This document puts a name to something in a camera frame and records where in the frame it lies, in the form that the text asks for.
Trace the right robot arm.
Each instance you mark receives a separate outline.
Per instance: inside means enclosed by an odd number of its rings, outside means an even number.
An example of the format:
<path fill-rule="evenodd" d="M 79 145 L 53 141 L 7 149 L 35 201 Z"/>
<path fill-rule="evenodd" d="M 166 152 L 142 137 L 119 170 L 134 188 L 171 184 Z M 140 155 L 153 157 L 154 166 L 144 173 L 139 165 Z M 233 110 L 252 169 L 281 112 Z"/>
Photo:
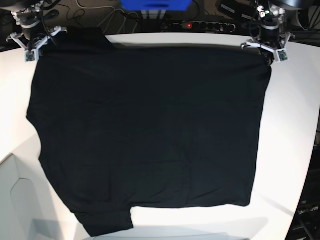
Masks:
<path fill-rule="evenodd" d="M 52 20 L 60 15 L 54 7 L 59 0 L 2 0 L 0 9 L 10 12 L 13 22 L 21 28 L 20 32 L 12 32 L 6 41 L 15 42 L 24 50 L 26 62 L 37 61 L 41 55 L 41 48 L 52 42 L 59 33 L 67 32 L 66 27 L 55 26 L 49 28 L 47 20 Z"/>

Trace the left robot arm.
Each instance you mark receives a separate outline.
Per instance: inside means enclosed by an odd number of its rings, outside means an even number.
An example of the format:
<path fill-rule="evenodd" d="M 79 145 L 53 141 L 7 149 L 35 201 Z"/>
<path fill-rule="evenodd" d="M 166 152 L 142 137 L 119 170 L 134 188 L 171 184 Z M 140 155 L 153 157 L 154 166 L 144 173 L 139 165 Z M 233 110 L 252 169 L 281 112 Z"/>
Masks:
<path fill-rule="evenodd" d="M 256 0 L 255 12 L 247 24 L 250 39 L 241 48 L 257 48 L 270 61 L 280 63 L 289 59 L 286 45 L 291 38 L 287 30 L 286 12 L 310 8 L 312 0 Z"/>

